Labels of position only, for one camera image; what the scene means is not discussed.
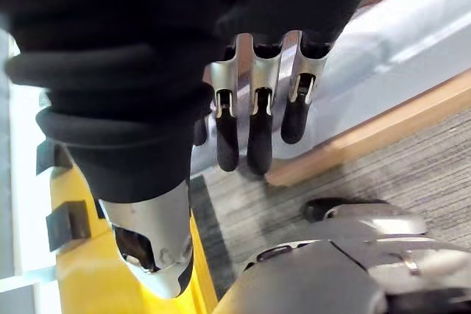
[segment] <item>yellow object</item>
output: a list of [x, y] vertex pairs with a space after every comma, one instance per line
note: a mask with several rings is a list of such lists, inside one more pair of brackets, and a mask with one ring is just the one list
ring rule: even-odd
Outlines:
[[198, 230], [192, 217], [194, 269], [190, 285], [178, 298], [162, 300], [135, 279], [122, 262], [113, 232], [98, 219], [92, 196], [74, 166], [51, 177], [52, 209], [65, 201], [85, 200], [91, 238], [57, 255], [57, 280], [63, 314], [210, 314], [217, 304]]

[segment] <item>gray carpet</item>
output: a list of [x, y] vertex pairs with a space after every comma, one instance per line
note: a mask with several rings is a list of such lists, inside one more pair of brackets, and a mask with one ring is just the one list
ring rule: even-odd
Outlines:
[[[385, 199], [423, 215], [439, 239], [471, 248], [470, 172], [471, 110], [290, 188], [254, 179], [246, 166], [213, 168], [204, 174], [209, 198], [199, 204], [213, 217], [196, 220], [218, 294], [248, 256], [306, 227], [300, 208], [313, 197]], [[217, 232], [205, 232], [205, 222]]]

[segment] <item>wooden trim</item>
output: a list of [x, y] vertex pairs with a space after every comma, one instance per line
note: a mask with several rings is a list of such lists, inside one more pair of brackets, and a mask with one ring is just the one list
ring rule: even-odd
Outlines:
[[266, 174], [271, 185], [288, 186], [382, 149], [449, 115], [471, 107], [471, 69], [391, 108], [292, 160], [277, 161]]

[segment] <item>robotic hand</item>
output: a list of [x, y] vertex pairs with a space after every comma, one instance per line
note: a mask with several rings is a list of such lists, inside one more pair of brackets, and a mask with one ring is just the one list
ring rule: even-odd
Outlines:
[[[281, 129], [296, 143], [327, 53], [360, 1], [0, 0], [1, 25], [21, 50], [6, 70], [46, 89], [41, 129], [67, 147], [131, 271], [173, 298], [191, 277], [186, 181], [194, 123], [212, 98], [218, 161], [226, 171], [238, 164], [233, 38], [253, 38], [247, 159], [263, 174], [284, 34], [302, 31]], [[202, 83], [213, 62], [215, 92]]]

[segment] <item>black sleeve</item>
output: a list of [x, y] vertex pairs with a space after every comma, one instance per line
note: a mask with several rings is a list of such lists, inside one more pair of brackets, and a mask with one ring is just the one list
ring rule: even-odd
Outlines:
[[95, 198], [141, 201], [188, 178], [217, 19], [238, 0], [0, 0], [21, 54], [11, 80], [47, 89], [37, 116], [68, 147]]

